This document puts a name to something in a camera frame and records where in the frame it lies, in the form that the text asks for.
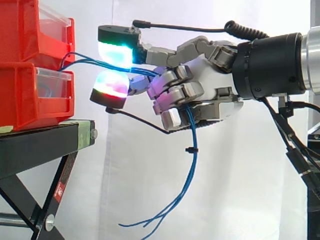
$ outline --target white wall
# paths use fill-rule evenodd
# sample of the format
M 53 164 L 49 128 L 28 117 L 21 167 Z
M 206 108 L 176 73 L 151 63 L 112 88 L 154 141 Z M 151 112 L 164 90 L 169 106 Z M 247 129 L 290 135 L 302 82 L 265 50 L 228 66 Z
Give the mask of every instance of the white wall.
M 290 0 L 115 0 L 113 24 L 129 26 L 133 19 L 204 28 L 220 28 L 235 20 L 275 36 L 306 33 L 310 4 L 307 0 L 294 4 Z M 146 29 L 142 41 L 175 49 L 197 35 Z M 235 41 L 226 34 L 207 37 Z M 296 99 L 306 101 L 307 96 Z M 129 98 L 125 110 L 161 124 L 146 95 Z M 176 197 L 192 162 L 184 152 L 191 145 L 191 133 L 167 136 L 123 116 L 112 116 L 110 121 L 100 239 L 141 239 L 152 226 L 117 224 L 151 218 Z M 297 112 L 291 123 L 305 141 L 307 112 Z M 199 158 L 191 187 L 150 239 L 307 238 L 306 189 L 285 157 L 285 146 L 263 104 L 248 101 L 229 120 L 197 132 Z
M 310 19 L 308 0 L 294 4 L 290 0 L 42 1 L 75 19 L 76 50 L 94 58 L 99 57 L 97 26 L 111 23 L 112 17 L 117 25 L 128 26 L 133 19 L 143 19 L 208 28 L 234 19 L 271 35 L 306 32 Z M 192 32 L 143 31 L 145 42 L 168 48 L 195 36 Z M 207 36 L 234 41 L 223 34 Z M 75 117 L 94 119 L 99 137 L 95 146 L 78 155 L 56 225 L 67 240 L 141 239 L 150 228 L 124 229 L 117 224 L 152 217 L 181 190 L 191 165 L 191 156 L 184 152 L 191 144 L 191 133 L 163 136 L 139 122 L 116 116 L 111 127 L 112 151 L 108 151 L 108 117 L 103 107 L 89 101 L 100 69 L 83 65 L 73 69 Z M 130 98 L 126 110 L 160 125 L 146 95 Z M 303 110 L 292 120 L 304 140 L 306 121 Z M 284 145 L 261 104 L 246 102 L 228 121 L 200 129 L 198 138 L 199 160 L 190 190 L 152 239 L 306 239 L 305 188 L 285 158 Z M 39 203 L 45 199 L 57 166 L 55 161 L 20 175 Z M 7 227 L 1 227 L 0 232 L 4 240 L 29 239 L 24 234 L 30 233 Z
M 76 51 L 99 58 L 98 26 L 111 23 L 111 0 L 40 0 L 66 17 L 75 19 Z M 75 118 L 95 120 L 99 136 L 94 146 L 79 152 L 56 217 L 56 225 L 66 240 L 97 240 L 100 192 L 106 153 L 108 115 L 104 108 L 89 101 L 100 68 L 78 65 L 75 72 Z M 19 176 L 35 199 L 43 204 L 59 161 L 54 161 Z M 12 212 L 1 201 L 0 212 Z M 28 240 L 31 231 L 0 227 L 1 240 Z

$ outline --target red storage bin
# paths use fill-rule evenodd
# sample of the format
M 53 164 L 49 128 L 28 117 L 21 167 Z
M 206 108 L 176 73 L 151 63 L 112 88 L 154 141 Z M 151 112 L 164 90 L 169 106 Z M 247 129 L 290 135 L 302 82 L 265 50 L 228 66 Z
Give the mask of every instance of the red storage bin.
M 54 126 L 74 115 L 72 72 L 0 63 L 0 132 Z
M 38 0 L 0 0 L 0 62 L 30 62 L 58 70 L 75 51 L 74 20 Z M 75 60 L 71 55 L 66 64 Z

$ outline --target black metal frame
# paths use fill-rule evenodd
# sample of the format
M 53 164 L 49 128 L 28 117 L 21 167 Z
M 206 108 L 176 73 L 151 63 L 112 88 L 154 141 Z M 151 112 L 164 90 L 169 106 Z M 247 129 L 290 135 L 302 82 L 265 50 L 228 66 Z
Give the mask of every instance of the black metal frame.
M 90 121 L 90 129 L 95 123 Z M 31 240 L 64 240 L 56 227 L 46 229 L 48 216 L 56 216 L 78 154 L 79 124 L 66 122 L 55 127 L 0 134 L 0 195 L 33 231 Z M 95 143 L 90 138 L 89 145 Z M 62 157 L 43 207 L 40 207 L 17 174 Z M 10 214 L 0 213 L 5 218 Z M 2 226 L 23 227 L 21 223 Z

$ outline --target blue wire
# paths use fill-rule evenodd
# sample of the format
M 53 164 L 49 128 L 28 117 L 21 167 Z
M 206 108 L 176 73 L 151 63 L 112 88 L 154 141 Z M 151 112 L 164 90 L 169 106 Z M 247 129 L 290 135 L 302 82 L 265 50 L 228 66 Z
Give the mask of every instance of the blue wire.
M 189 106 L 186 107 L 186 112 L 190 121 L 190 125 L 191 125 L 191 130 L 192 130 L 192 140 L 193 140 L 193 147 L 195 149 L 198 148 L 198 141 L 197 141 L 197 133 L 196 133 L 196 123 L 194 121 L 191 109 Z M 185 181 L 185 184 L 182 188 L 182 191 L 180 192 L 180 194 L 169 204 L 167 205 L 161 212 L 159 212 L 156 216 L 154 216 L 153 218 L 144 220 L 144 221 L 140 221 L 134 224 L 130 224 L 130 225 L 124 225 L 124 224 L 119 224 L 119 226 L 121 227 L 125 227 L 125 228 L 129 228 L 129 227 L 133 227 L 133 226 L 137 226 L 140 224 L 144 224 L 143 227 L 146 227 L 147 225 L 149 225 L 150 223 L 152 223 L 154 220 L 156 219 L 160 219 L 160 221 L 158 222 L 158 224 L 156 225 L 156 227 L 152 230 L 152 232 L 150 232 L 147 236 L 145 236 L 144 238 L 142 238 L 142 240 L 146 240 L 148 239 L 151 235 L 153 235 L 156 230 L 159 228 L 159 226 L 161 225 L 162 221 L 165 219 L 165 217 L 180 203 L 180 201 L 182 200 L 182 198 L 185 196 L 186 192 L 188 191 L 190 184 L 194 178 L 194 174 L 195 174 L 195 170 L 196 170 L 196 165 L 197 165 L 197 159 L 198 159 L 198 153 L 194 152 L 193 153 L 193 160 L 192 160 L 192 165 L 190 168 L 190 171 L 188 173 L 187 179 Z
M 76 60 L 74 62 L 71 62 L 69 65 L 64 66 L 65 65 L 65 61 L 66 59 L 70 56 L 70 55 L 77 55 L 80 56 L 84 59 L 80 59 L 80 60 Z M 91 57 L 88 57 L 86 55 L 77 53 L 77 52 L 68 52 L 61 60 L 61 64 L 60 64 L 60 69 L 59 72 L 65 70 L 66 68 L 72 66 L 73 64 L 77 64 L 77 63 L 86 63 L 86 64 L 92 64 L 92 65 L 96 65 L 96 66 L 100 66 L 106 69 L 111 69 L 111 70 L 115 70 L 115 71 L 119 71 L 119 72 L 126 72 L 126 73 L 134 73 L 134 74 L 142 74 L 142 75 L 147 75 L 147 76 L 151 76 L 151 77 L 155 77 L 158 74 L 155 71 L 151 71 L 148 69 L 144 69 L 144 68 L 139 68 L 139 67 L 132 67 L 132 68 L 122 68 L 122 67 L 117 67 L 117 66 L 113 66 L 109 63 L 106 63 L 104 61 L 100 61 L 100 60 L 95 60 Z

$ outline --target coiled black cable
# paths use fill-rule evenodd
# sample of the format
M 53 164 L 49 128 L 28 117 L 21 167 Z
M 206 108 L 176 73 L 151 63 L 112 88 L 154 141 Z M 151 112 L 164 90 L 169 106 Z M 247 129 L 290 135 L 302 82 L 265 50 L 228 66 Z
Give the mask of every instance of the coiled black cable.
M 235 21 L 228 21 L 224 26 L 224 31 L 238 39 L 253 41 L 255 39 L 265 39 L 269 36 L 263 31 L 242 26 Z
M 231 36 L 234 36 L 238 39 L 244 39 L 253 41 L 255 39 L 265 39 L 269 36 L 263 31 L 259 31 L 253 28 L 242 26 L 235 21 L 228 21 L 223 29 L 208 29 L 208 28 L 198 28 L 198 27 L 189 27 L 189 26 L 177 26 L 177 25 L 164 25 L 164 24 L 153 24 L 149 21 L 134 20 L 132 22 L 134 27 L 140 29 L 149 29 L 149 28 L 161 28 L 161 29 L 176 29 L 176 30 L 185 30 L 193 32 L 203 32 L 203 33 L 228 33 Z

